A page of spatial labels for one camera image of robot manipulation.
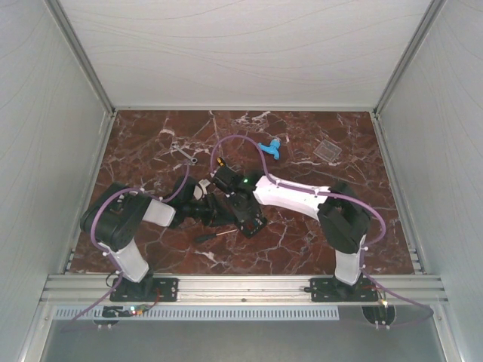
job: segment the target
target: wrench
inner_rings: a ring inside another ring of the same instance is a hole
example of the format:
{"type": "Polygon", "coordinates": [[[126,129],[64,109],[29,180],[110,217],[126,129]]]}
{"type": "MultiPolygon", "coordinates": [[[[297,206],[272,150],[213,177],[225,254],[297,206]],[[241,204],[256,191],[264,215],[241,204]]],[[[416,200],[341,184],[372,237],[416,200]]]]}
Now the wrench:
{"type": "Polygon", "coordinates": [[[192,163],[192,164],[196,164],[196,162],[198,162],[198,159],[196,157],[191,157],[190,155],[188,155],[186,152],[184,152],[180,146],[178,145],[177,142],[174,142],[172,145],[171,145],[171,148],[175,151],[178,151],[181,155],[183,155],[184,157],[188,158],[189,161],[192,163]]]}

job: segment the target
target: black mounting bracket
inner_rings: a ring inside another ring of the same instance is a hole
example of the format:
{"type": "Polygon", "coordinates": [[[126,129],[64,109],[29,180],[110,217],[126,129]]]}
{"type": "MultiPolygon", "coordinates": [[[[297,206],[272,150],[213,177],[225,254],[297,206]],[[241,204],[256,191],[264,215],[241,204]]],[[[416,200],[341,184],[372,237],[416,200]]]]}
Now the black mounting bracket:
{"type": "Polygon", "coordinates": [[[377,302],[379,296],[375,287],[371,287],[374,287],[371,281],[363,277],[349,288],[343,287],[336,278],[312,278],[310,287],[304,291],[310,293],[313,302],[377,302]]]}
{"type": "Polygon", "coordinates": [[[111,302],[176,302],[178,297],[177,278],[157,278],[147,275],[140,283],[122,279],[119,286],[111,293],[111,302]]]}
{"type": "Polygon", "coordinates": [[[362,307],[362,314],[367,322],[379,327],[390,326],[395,321],[394,305],[372,305],[362,307]]]}

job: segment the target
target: metal tool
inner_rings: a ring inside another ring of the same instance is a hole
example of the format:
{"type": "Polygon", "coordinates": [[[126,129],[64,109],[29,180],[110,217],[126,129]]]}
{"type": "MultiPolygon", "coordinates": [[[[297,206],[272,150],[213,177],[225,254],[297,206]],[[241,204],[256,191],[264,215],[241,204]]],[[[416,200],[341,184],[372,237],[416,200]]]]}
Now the metal tool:
{"type": "Polygon", "coordinates": [[[229,232],[237,232],[237,231],[238,231],[238,229],[234,229],[234,230],[230,230],[228,232],[219,232],[219,233],[214,232],[213,234],[200,235],[200,236],[195,238],[195,242],[196,243],[202,243],[202,242],[205,242],[206,240],[213,239],[217,236],[220,236],[220,235],[223,235],[223,234],[228,234],[229,232]]]}
{"type": "Polygon", "coordinates": [[[188,158],[189,161],[192,163],[192,164],[196,164],[198,162],[198,159],[196,157],[192,157],[190,155],[188,155],[186,152],[184,152],[180,145],[178,145],[177,142],[173,142],[171,144],[171,149],[173,149],[174,151],[178,151],[181,155],[183,155],[184,157],[188,158]]]}

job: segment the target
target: red marble floor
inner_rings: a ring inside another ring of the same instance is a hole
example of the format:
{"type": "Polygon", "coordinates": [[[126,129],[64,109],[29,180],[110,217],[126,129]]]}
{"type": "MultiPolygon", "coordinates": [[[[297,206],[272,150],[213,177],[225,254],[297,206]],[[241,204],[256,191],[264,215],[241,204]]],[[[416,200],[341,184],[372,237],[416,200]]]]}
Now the red marble floor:
{"type": "MultiPolygon", "coordinates": [[[[122,111],[118,113],[107,145],[93,199],[112,181],[142,186],[166,195],[184,174],[185,158],[170,152],[177,141],[198,158],[191,175],[209,178],[209,158],[214,144],[230,134],[247,135],[268,144],[282,141],[281,157],[267,155],[275,176],[310,185],[331,186],[337,179],[350,184],[363,201],[386,220],[387,236],[366,256],[370,273],[414,272],[398,212],[392,196],[370,115],[366,112],[208,112],[122,111]],[[332,163],[313,154],[322,140],[342,149],[332,163]]],[[[242,140],[221,147],[221,155],[236,170],[260,168],[256,149],[242,140]]],[[[263,207],[269,224],[251,239],[239,232],[204,244],[193,238],[213,229],[191,219],[182,229],[165,229],[143,223],[136,236],[141,253],[156,272],[186,274],[320,275],[334,272],[334,251],[314,219],[276,207],[263,207]]],[[[225,226],[217,232],[230,230],[225,226]]],[[[369,239],[379,232],[373,220],[369,239]]],[[[82,233],[71,272],[110,272],[112,266],[82,233]]]]}

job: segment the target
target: screwdriver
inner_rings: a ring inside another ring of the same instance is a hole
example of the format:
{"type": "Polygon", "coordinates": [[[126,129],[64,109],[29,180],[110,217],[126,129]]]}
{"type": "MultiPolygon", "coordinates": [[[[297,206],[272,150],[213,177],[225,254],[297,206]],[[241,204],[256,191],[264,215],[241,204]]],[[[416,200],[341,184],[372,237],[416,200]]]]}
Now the screwdriver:
{"type": "Polygon", "coordinates": [[[200,236],[195,238],[195,242],[196,243],[203,243],[206,240],[213,239],[213,238],[215,238],[219,235],[228,234],[229,232],[236,232],[237,230],[238,229],[230,230],[228,232],[219,232],[219,233],[214,232],[213,234],[200,235],[200,236]]]}

